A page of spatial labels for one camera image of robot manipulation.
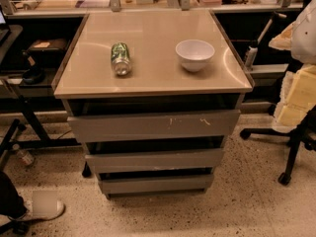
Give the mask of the grey drawer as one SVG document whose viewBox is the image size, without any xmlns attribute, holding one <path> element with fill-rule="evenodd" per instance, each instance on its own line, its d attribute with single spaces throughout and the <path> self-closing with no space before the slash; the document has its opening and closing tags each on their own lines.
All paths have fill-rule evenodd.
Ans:
<svg viewBox="0 0 316 237">
<path fill-rule="evenodd" d="M 89 167 L 95 173 L 162 171 L 215 167 L 220 164 L 224 151 L 197 149 L 86 155 Z"/>
<path fill-rule="evenodd" d="M 229 135 L 238 110 L 69 117 L 78 142 Z"/>
<path fill-rule="evenodd" d="M 212 174 L 166 177 L 153 179 L 130 179 L 100 181 L 99 187 L 105 195 L 143 194 L 172 191 L 204 190 L 213 182 Z"/>
</svg>

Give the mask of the grey bottom drawer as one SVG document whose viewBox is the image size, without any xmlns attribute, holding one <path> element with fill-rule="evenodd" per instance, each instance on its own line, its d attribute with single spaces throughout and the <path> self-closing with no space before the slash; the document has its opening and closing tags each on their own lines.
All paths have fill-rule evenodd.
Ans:
<svg viewBox="0 0 316 237">
<path fill-rule="evenodd" d="M 105 195 L 143 194 L 172 191 L 204 190 L 213 182 L 212 174 L 166 177 L 153 179 L 130 179 L 100 181 L 99 187 Z"/>
</svg>

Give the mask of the cream foam padding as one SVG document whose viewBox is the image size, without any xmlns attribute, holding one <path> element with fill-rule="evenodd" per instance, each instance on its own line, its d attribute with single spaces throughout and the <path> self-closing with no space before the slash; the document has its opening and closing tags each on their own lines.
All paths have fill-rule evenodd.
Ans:
<svg viewBox="0 0 316 237">
<path fill-rule="evenodd" d="M 296 129 L 316 106 L 316 0 L 311 0 L 286 28 L 292 61 L 281 81 L 272 129 Z"/>
</svg>

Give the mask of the black office chair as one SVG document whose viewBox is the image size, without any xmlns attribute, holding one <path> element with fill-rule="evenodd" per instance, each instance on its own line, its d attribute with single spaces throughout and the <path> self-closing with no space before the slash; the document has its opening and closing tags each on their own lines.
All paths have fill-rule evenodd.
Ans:
<svg viewBox="0 0 316 237">
<path fill-rule="evenodd" d="M 288 137 L 287 146 L 290 148 L 286 168 L 283 173 L 278 177 L 278 182 L 287 186 L 291 180 L 291 173 L 298 153 L 298 148 L 301 142 L 307 150 L 316 151 L 316 140 L 311 137 L 312 133 L 316 133 L 316 108 L 308 112 L 307 116 L 303 119 L 301 124 L 290 132 L 278 132 L 272 128 L 244 128 L 240 132 L 240 137 L 248 139 L 251 134 L 265 134 L 273 136 Z"/>
</svg>

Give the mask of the white sneaker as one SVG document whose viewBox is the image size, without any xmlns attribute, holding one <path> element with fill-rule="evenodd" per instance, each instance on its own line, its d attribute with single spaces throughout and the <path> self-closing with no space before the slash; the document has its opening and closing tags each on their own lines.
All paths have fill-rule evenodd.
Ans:
<svg viewBox="0 0 316 237">
<path fill-rule="evenodd" d="M 11 220 L 18 222 L 27 222 L 33 220 L 50 221 L 63 214 L 65 204 L 59 199 L 46 199 L 36 197 L 35 200 L 24 200 L 22 203 L 22 212 L 17 216 L 10 216 Z"/>
</svg>

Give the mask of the white bowl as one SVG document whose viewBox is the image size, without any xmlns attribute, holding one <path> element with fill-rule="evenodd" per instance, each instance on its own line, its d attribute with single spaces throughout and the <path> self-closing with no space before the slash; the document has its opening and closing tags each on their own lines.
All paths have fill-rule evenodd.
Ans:
<svg viewBox="0 0 316 237">
<path fill-rule="evenodd" d="M 186 39 L 175 47 L 180 65 L 189 72 L 203 70 L 215 55 L 214 47 L 200 39 Z"/>
</svg>

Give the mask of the dark trouser leg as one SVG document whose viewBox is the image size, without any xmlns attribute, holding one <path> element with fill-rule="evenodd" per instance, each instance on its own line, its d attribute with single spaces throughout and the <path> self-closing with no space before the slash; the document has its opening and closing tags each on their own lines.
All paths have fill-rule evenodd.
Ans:
<svg viewBox="0 0 316 237">
<path fill-rule="evenodd" d="M 23 198 L 18 195 L 9 177 L 4 172 L 0 172 L 0 214 L 18 219 L 26 212 Z"/>
</svg>

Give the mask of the plastic water bottle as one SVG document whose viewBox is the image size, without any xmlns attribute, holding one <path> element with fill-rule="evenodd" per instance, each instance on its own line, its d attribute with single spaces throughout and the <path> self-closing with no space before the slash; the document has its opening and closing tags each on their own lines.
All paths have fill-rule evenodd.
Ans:
<svg viewBox="0 0 316 237">
<path fill-rule="evenodd" d="M 35 158 L 28 150 L 21 148 L 19 144 L 14 144 L 13 149 L 25 166 L 30 167 L 34 164 Z"/>
</svg>

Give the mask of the grey drawer cabinet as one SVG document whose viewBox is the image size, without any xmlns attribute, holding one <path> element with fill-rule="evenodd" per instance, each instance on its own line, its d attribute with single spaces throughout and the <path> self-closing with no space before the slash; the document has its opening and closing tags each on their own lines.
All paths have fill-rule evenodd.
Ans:
<svg viewBox="0 0 316 237">
<path fill-rule="evenodd" d="M 209 64 L 189 72 L 176 45 L 204 40 L 215 49 Z M 131 71 L 116 76 L 112 46 L 124 42 Z M 68 117 L 238 110 L 253 88 L 215 16 L 206 9 L 97 12 L 84 19 L 52 83 Z M 223 150 L 229 135 L 79 142 L 86 155 Z M 212 174 L 216 168 L 95 173 L 100 181 L 153 179 Z"/>
</svg>

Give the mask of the grey top drawer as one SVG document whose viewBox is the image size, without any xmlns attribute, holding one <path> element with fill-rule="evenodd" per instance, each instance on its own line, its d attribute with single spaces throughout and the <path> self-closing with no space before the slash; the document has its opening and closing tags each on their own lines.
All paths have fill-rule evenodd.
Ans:
<svg viewBox="0 0 316 237">
<path fill-rule="evenodd" d="M 69 117 L 78 142 L 229 135 L 238 110 Z"/>
</svg>

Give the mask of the green soda can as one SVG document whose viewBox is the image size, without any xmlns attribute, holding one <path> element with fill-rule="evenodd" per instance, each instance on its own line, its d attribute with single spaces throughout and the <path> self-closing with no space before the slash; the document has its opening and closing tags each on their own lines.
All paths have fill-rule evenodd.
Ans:
<svg viewBox="0 0 316 237">
<path fill-rule="evenodd" d="M 111 64 L 116 76 L 125 76 L 131 71 L 129 49 L 124 42 L 117 42 L 112 46 Z"/>
</svg>

